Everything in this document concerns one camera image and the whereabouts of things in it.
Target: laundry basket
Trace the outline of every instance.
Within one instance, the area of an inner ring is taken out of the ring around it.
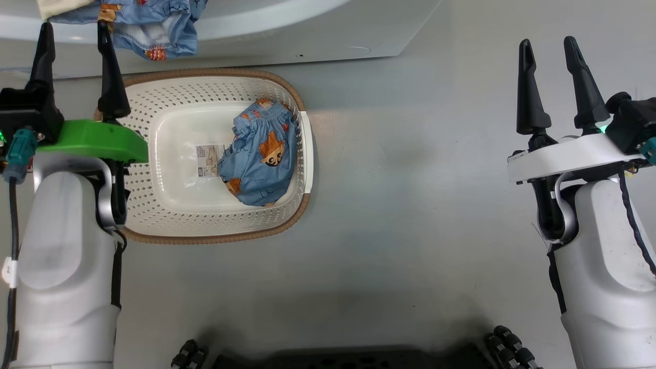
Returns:
[[[146,74],[125,85],[132,114],[120,123],[143,135],[149,155],[125,177],[131,191],[126,236],[154,244],[233,242],[280,233],[303,215],[312,188],[312,130],[303,100],[284,79],[197,69]],[[300,127],[291,184],[270,207],[246,206],[220,177],[202,177],[198,154],[199,147],[222,153],[234,137],[233,118],[260,98],[284,103]]]

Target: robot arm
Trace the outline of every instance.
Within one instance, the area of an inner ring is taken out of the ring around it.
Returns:
[[[533,75],[528,40],[520,45],[517,132],[529,150],[508,159],[513,182],[531,183],[540,232],[551,242],[550,279],[579,369],[656,368],[654,251],[633,213],[625,171],[656,163],[656,100],[615,95],[604,106],[573,37],[565,39],[581,137],[557,143]],[[610,117],[602,133],[596,123]],[[566,186],[574,180],[585,184]]]
[[[3,369],[113,366],[125,249],[125,239],[116,242],[113,234],[120,234],[126,220],[129,194],[123,176],[130,163],[148,161],[148,147],[116,121],[129,115],[130,107],[103,22],[98,23],[98,50],[103,122],[64,121],[54,105],[49,23],[41,28],[26,88],[0,92],[6,140],[0,147],[6,165],[0,171],[15,191],[33,157],[36,191],[20,268],[18,246],[3,267],[11,290]]]

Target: blue clothing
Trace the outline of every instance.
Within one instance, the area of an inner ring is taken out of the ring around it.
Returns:
[[[206,4],[207,0],[95,0],[49,20],[67,24],[105,20],[113,29],[114,47],[164,60],[197,53],[194,23]]]
[[[235,139],[219,160],[228,190],[250,206],[271,205],[289,188],[296,167],[298,123],[279,102],[261,99],[234,119]]]

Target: black cable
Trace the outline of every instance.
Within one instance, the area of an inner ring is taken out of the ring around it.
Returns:
[[[628,197],[628,189],[626,188],[626,177],[624,170],[625,166],[622,163],[619,166],[617,175],[619,177],[619,188],[622,190],[622,202],[626,208],[626,218],[628,219],[628,223],[631,228],[633,228],[633,237],[636,239],[636,243],[642,252],[642,257],[645,259],[647,265],[649,265],[651,273],[654,275],[654,277],[656,277],[656,265],[654,264],[654,260],[652,260],[651,256],[649,255],[649,250],[647,249],[647,246],[645,245],[645,242],[642,240],[642,236],[640,235],[640,229],[638,228],[636,218],[633,216],[633,209],[631,208],[631,201]]]
[[[121,239],[123,240],[123,247],[121,248],[121,253],[123,253],[125,249],[127,249],[127,238],[120,230],[115,230],[114,232],[116,232],[116,234],[118,234],[119,237],[121,237]]]
[[[18,207],[16,206],[16,179],[9,179],[9,213],[11,217],[11,259],[18,260]],[[2,369],[9,367],[9,362],[16,349],[16,288],[9,289],[7,296],[7,340]]]
[[[9,179],[9,213],[11,214],[11,259],[18,260],[18,206],[15,178]]]

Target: printed label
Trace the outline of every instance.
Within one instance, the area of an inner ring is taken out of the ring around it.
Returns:
[[[198,177],[218,177],[216,165],[223,158],[229,144],[214,144],[196,146],[196,161],[198,163]]]

